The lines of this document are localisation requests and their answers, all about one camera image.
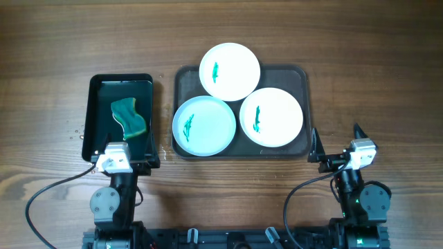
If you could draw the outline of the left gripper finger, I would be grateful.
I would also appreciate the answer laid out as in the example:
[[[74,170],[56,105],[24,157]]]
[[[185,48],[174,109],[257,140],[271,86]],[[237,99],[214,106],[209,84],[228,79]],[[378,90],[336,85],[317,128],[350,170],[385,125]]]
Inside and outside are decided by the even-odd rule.
[[[148,161],[158,161],[159,155],[156,149],[156,143],[154,139],[154,134],[152,131],[148,134],[146,158]]]
[[[107,133],[104,138],[100,141],[98,146],[98,153],[103,154],[107,145],[111,142],[111,134]]]

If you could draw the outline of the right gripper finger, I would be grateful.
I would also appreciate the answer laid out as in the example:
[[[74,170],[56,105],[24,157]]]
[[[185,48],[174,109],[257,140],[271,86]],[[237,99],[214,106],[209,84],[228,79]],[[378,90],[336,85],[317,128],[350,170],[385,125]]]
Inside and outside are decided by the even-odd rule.
[[[358,123],[354,124],[354,137],[356,139],[368,138],[368,136],[365,134],[365,132],[362,130],[362,128],[359,126]]]
[[[309,150],[309,160],[324,160],[325,150],[321,142],[320,136],[316,128],[312,129],[311,133],[311,149]]]

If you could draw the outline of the green yellow sponge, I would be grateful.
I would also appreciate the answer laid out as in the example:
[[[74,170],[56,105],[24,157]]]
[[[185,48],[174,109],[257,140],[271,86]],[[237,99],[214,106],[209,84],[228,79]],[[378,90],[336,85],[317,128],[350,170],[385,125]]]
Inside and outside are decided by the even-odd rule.
[[[114,120],[123,129],[123,140],[128,140],[147,131],[145,119],[136,111],[136,99],[124,98],[111,103]]]

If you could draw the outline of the white plate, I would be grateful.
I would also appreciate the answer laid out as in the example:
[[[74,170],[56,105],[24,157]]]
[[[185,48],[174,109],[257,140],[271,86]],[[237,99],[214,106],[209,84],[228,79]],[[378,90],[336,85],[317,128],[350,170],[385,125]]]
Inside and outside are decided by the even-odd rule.
[[[260,63],[247,47],[223,43],[212,47],[201,59],[199,79],[213,97],[234,102],[250,95],[260,81]]]
[[[301,132],[303,120],[301,106],[295,97],[278,88],[252,92],[239,110],[243,132],[264,147],[289,144]]]

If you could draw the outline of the light blue plate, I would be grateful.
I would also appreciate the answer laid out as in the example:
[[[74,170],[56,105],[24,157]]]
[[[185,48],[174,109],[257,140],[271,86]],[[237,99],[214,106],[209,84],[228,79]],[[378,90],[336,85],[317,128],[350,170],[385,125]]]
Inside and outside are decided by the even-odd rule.
[[[200,157],[225,150],[234,138],[236,119],[222,100],[201,95],[185,101],[172,120],[172,133],[185,152]]]

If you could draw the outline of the white plate top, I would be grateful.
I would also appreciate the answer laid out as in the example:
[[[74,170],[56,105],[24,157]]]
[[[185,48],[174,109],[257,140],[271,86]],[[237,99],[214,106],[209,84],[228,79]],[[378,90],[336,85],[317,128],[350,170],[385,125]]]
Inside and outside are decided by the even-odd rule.
[[[260,63],[247,47],[223,43],[212,47],[201,59],[199,79],[213,97],[234,102],[250,95],[260,81]]]

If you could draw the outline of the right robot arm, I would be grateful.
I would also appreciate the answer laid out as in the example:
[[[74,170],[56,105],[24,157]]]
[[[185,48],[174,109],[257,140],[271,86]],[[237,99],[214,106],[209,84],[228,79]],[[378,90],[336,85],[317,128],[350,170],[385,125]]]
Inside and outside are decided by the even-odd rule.
[[[354,140],[339,154],[325,153],[316,129],[311,133],[311,149],[307,161],[318,163],[320,173],[333,174],[333,188],[343,216],[331,219],[325,245],[328,248],[390,247],[387,221],[392,192],[379,181],[365,182],[361,170],[373,164],[377,145],[354,125]]]

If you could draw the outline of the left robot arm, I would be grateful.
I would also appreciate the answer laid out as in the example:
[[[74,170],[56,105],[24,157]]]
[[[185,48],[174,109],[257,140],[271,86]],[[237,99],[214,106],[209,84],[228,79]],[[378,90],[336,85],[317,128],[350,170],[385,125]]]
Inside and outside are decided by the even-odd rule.
[[[132,160],[127,142],[112,142],[107,134],[91,162],[99,172],[110,178],[108,187],[102,187],[91,197],[90,208],[96,228],[84,233],[83,248],[157,248],[153,236],[141,221],[134,220],[136,195],[141,193],[138,177],[149,176],[151,169],[160,167],[154,135],[149,131],[137,142],[145,145],[144,159]]]

